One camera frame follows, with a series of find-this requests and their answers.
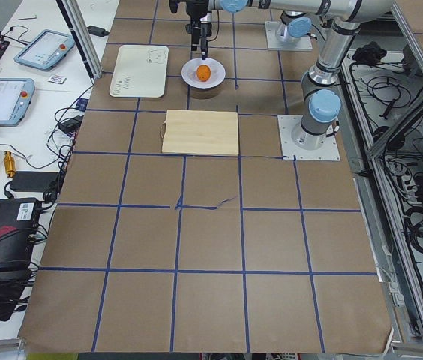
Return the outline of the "white round bowl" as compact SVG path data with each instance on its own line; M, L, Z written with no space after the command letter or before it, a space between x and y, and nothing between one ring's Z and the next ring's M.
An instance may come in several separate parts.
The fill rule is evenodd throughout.
M202 81L197 76L197 69L200 65L207 65L211 70L211 76ZM181 69L182 79L189 85L197 89L212 89L219 86L225 79L226 70L224 66L213 58L202 60L194 58L187 61Z

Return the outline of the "orange fruit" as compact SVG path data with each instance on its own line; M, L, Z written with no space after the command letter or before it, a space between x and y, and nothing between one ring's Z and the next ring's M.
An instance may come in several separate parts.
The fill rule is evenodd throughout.
M201 64L196 69L196 77L201 82L207 82L212 75L212 70L207 64Z

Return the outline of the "cream tray with bear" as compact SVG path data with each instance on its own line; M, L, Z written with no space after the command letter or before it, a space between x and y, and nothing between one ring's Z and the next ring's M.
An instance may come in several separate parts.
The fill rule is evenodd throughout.
M162 97L165 92L168 58L167 46L121 46L109 94L115 98Z

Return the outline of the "small black adapter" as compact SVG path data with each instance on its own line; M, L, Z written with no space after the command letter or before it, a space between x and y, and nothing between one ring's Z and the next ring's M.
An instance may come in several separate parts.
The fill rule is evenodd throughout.
M90 35L98 36L100 38L104 38L110 34L105 28L97 27L95 25L88 25L87 29Z

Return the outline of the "wooden cutting board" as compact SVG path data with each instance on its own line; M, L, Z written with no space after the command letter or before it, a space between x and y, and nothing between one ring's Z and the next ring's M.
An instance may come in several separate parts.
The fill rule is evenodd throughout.
M162 152L179 155L239 154L237 112L169 109Z

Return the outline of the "upper teach pendant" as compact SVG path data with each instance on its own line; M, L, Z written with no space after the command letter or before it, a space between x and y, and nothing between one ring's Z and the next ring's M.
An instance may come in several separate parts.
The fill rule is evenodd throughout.
M75 41L71 35L46 29L22 49L13 60L20 65L48 71L54 68L74 45Z

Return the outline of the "teach pendant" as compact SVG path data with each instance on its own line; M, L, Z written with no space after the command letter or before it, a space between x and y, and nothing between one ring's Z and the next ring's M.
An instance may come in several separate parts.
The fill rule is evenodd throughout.
M0 78L0 127L14 127L23 120L34 92L31 78Z
M46 29L22 49L13 60L20 65L48 71L54 68L74 45L75 41L71 35Z

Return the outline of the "black cloth bundle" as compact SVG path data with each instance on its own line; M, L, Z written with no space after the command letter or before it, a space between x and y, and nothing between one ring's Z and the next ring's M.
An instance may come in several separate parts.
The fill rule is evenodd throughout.
M387 55L387 51L383 49L377 42L370 43L358 48L352 56L352 59L358 63L366 65L377 65Z

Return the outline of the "lower teach pendant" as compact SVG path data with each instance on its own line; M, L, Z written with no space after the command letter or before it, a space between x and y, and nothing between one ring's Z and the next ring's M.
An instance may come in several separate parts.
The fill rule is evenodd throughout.
M23 120L34 92L31 78L0 78L0 127L14 127Z

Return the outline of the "gold metal cylinder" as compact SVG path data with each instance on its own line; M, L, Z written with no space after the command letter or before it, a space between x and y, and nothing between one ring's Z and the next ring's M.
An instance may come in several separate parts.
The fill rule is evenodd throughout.
M4 153L4 171L9 179L12 179L16 174L15 160L10 151Z

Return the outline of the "black power brick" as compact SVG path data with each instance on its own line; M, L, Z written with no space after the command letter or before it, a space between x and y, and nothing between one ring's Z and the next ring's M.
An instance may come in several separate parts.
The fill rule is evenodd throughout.
M10 183L14 192L45 192L54 188L59 174L57 172L16 172Z

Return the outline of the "white power strip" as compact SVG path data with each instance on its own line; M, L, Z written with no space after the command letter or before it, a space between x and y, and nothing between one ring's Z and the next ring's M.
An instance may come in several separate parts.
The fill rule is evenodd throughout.
M391 159L388 162L388 169L394 176L394 180L398 187L398 192L402 198L412 206L419 204L416 191L418 187L413 178L411 170L408 168L405 162L398 159Z

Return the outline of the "black computer box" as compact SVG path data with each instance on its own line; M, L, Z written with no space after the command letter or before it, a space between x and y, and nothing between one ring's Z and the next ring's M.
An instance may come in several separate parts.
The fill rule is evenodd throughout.
M34 197L0 199L0 272L29 267L40 215L41 202Z

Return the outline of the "aluminium frame post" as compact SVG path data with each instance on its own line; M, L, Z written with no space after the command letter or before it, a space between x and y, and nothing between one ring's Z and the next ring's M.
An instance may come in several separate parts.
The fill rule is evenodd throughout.
M76 0L56 0L55 2L75 41L88 76L91 80L101 78L101 63L98 59L78 2Z

